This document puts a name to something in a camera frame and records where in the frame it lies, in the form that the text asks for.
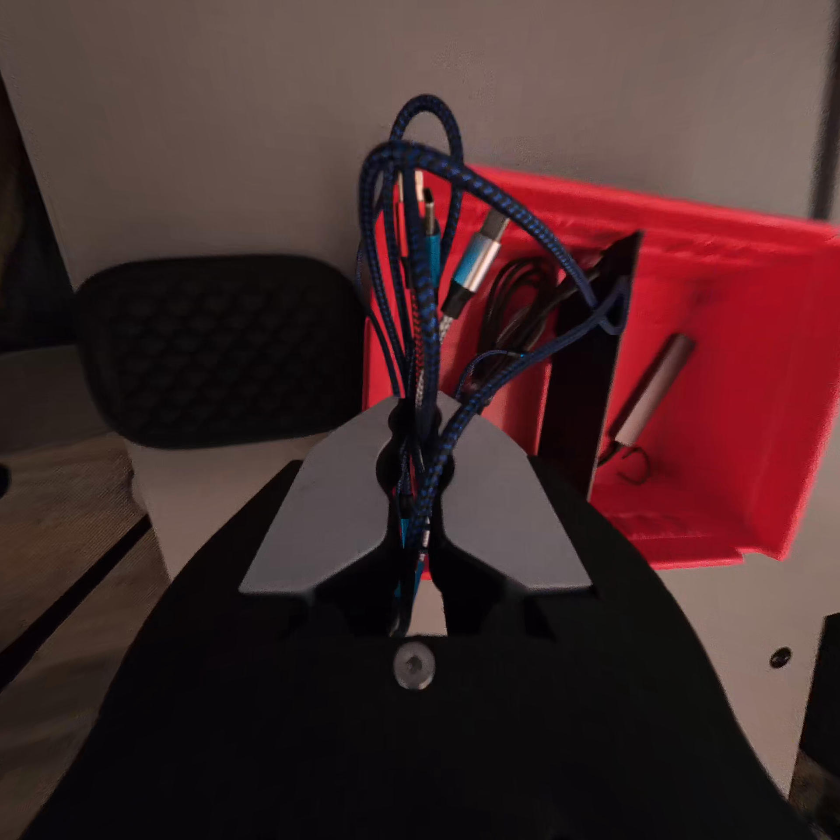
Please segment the black foam pad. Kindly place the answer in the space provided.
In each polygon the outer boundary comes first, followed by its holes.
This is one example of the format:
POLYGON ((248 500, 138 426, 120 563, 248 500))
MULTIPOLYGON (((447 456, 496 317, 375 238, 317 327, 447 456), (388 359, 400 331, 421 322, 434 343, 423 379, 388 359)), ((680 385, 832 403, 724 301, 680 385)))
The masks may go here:
POLYGON ((364 314, 299 255, 153 259, 85 280, 77 347, 105 424, 147 448, 328 433, 361 411, 364 314))

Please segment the black bin divider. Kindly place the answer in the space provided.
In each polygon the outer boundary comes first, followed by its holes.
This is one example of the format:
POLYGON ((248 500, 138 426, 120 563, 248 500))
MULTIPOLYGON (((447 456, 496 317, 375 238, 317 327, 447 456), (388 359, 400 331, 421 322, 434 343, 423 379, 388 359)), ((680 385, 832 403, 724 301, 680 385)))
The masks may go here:
MULTIPOLYGON (((598 302, 616 285, 624 285, 607 318, 627 325, 639 250, 644 232, 637 230, 607 247, 587 270, 598 302)), ((607 407, 623 341, 618 334, 594 327, 551 359, 538 455, 556 468, 584 498, 589 499, 602 453, 607 407)))

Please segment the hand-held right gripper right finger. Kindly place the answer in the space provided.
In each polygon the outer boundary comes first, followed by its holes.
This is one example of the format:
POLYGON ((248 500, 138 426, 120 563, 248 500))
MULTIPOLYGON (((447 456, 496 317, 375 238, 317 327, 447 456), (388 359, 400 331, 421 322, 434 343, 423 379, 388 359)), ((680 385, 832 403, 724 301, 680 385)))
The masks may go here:
POLYGON ((476 416, 451 457, 451 477, 437 495, 433 574, 441 578, 450 560, 463 560, 528 595, 592 587, 529 457, 510 436, 476 416))

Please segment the red plastic bin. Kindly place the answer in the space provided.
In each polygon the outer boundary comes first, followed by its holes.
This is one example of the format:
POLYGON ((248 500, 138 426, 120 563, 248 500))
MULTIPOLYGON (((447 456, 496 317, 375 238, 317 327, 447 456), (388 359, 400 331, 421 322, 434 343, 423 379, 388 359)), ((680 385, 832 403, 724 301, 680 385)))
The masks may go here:
POLYGON ((639 438, 587 499, 655 568, 732 564, 788 553, 831 430, 838 393, 838 233, 828 225, 736 213, 501 170, 480 171, 536 217, 572 261, 427 172, 386 187, 363 256, 384 262, 367 332, 363 409, 388 397, 394 454, 385 492, 408 550, 429 533, 455 444, 483 416, 527 454, 547 497, 557 469, 539 457, 554 354, 594 327, 623 331, 607 428, 673 333, 696 342, 639 438), (607 318, 587 270, 618 239, 644 232, 629 315, 607 318))

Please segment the grey usb hub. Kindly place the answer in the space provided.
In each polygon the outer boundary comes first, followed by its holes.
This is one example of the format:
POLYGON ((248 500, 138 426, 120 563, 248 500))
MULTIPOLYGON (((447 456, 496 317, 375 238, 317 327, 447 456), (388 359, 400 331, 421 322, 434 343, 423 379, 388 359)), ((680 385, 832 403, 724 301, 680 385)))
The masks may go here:
POLYGON ((634 487, 647 482, 652 468, 649 456, 638 443, 639 438, 696 346, 695 340, 684 333, 673 333, 667 338, 607 428, 607 443, 596 459, 595 469, 603 468, 618 455, 621 460, 637 456, 642 461, 641 474, 630 476, 619 472, 618 478, 634 487))

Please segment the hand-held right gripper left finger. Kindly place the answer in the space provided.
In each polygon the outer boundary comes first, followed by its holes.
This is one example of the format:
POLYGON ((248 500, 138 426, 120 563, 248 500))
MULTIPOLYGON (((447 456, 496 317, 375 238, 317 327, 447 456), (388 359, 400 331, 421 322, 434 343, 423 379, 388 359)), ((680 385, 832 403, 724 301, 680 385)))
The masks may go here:
POLYGON ((388 496, 376 475, 392 440, 388 397, 315 444, 303 459, 239 585, 243 595, 309 596, 385 540, 388 496))

